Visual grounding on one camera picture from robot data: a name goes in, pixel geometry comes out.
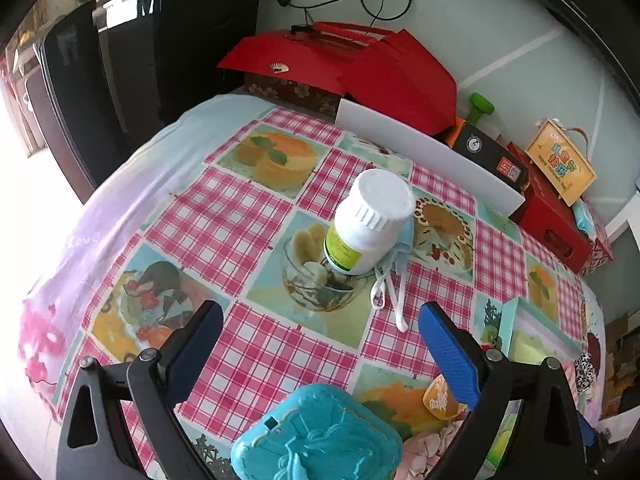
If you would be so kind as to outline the black white leopard scrunchie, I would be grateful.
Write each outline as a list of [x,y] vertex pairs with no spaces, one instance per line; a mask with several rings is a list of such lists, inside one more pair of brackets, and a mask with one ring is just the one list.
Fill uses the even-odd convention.
[[574,361],[575,382],[578,393],[587,391],[596,381],[597,373],[594,368],[591,354],[583,353]]

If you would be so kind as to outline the yellow round pouch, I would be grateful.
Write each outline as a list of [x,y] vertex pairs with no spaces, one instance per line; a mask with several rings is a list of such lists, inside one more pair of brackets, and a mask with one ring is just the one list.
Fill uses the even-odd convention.
[[426,388],[422,401],[427,411],[445,422],[457,418],[466,410],[466,405],[454,397],[442,375],[438,375]]

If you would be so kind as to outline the pale pink cloth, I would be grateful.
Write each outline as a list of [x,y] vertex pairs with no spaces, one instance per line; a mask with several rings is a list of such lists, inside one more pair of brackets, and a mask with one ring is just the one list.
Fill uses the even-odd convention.
[[441,430],[424,431],[402,445],[402,457],[395,472],[395,480],[423,480],[444,456],[462,426],[454,420]]

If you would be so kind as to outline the light blue face mask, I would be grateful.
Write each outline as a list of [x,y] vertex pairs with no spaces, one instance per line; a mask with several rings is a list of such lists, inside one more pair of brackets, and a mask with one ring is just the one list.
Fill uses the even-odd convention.
[[410,217],[400,230],[397,243],[374,266],[375,281],[370,290],[370,303],[373,310],[385,308],[386,299],[390,300],[396,328],[407,333],[409,325],[404,310],[408,286],[408,262],[413,250],[414,221]]

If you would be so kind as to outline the pink white striped towel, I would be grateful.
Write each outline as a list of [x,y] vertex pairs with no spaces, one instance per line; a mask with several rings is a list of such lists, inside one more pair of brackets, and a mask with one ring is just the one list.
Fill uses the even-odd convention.
[[575,372],[574,363],[565,362],[563,364],[563,370],[564,370],[564,374],[565,374],[568,386],[570,387],[570,394],[572,395],[574,404],[578,405],[579,394],[577,389],[576,372]]

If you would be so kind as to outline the light green cloth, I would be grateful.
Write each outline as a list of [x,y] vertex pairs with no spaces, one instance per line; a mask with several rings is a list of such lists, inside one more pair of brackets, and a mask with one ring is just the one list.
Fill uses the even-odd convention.
[[514,362],[538,365],[549,352],[538,336],[514,330],[509,349],[509,359]]

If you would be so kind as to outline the cardboard boxes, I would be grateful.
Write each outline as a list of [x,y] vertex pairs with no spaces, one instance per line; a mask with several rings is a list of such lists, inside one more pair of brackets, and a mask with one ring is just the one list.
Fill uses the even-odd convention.
[[637,375],[639,357],[639,311],[625,314],[605,325],[605,383],[602,417],[616,415],[620,399]]

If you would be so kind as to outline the mint shallow tray box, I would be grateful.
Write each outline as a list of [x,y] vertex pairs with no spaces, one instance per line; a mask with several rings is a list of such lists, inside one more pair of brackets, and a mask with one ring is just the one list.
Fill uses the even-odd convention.
[[582,355],[582,348],[577,342],[522,297],[509,300],[502,308],[499,338],[501,351],[507,357],[514,330],[538,336],[548,350],[548,356],[553,356],[562,364],[574,362]]

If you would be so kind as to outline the red white patterned box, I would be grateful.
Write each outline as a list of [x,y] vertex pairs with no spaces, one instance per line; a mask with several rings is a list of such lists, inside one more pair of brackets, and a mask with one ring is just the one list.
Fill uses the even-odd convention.
[[611,242],[608,239],[608,234],[606,234],[604,224],[591,205],[588,205],[588,208],[594,223],[594,229],[596,230],[596,238],[592,244],[590,256],[582,267],[582,270],[580,270],[582,276],[593,273],[614,259]]

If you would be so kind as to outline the blue wet wipes pack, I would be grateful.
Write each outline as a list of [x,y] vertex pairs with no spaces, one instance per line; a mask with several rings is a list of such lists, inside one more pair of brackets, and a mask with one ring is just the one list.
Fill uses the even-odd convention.
[[588,204],[582,198],[578,198],[572,205],[572,211],[577,229],[585,234],[590,242],[594,242],[597,238],[597,229]]

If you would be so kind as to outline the white pill bottle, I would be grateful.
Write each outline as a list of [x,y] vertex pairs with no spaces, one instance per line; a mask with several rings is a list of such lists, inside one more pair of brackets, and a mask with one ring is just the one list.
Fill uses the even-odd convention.
[[364,170],[335,209],[323,242],[326,260],[343,274],[367,274],[398,242],[415,203],[397,174]]

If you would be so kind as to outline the white foam board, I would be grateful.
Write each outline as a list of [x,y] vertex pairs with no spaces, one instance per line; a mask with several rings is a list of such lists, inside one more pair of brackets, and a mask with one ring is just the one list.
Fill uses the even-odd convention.
[[365,106],[341,99],[334,124],[407,157],[509,217],[525,197],[439,140]]

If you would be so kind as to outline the black carton box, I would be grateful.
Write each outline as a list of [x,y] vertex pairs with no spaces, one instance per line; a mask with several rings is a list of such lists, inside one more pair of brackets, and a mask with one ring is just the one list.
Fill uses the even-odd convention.
[[515,191],[521,192],[523,189],[528,177],[525,165],[496,140],[466,120],[457,118],[456,124],[442,133],[442,142]]

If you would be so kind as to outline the black cabinet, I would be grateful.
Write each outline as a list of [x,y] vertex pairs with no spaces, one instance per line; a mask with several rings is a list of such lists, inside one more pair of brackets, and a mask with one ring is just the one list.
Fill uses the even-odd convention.
[[161,128],[239,87],[221,60],[254,34],[259,0],[80,0],[21,31],[38,0],[1,8],[1,68],[18,126],[80,200]]

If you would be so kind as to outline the large red gift box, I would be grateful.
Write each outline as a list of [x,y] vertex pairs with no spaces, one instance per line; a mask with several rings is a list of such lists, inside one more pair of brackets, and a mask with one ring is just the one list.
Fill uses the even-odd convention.
[[243,38],[218,66],[350,96],[428,136],[456,125],[454,77],[405,29],[294,25]]

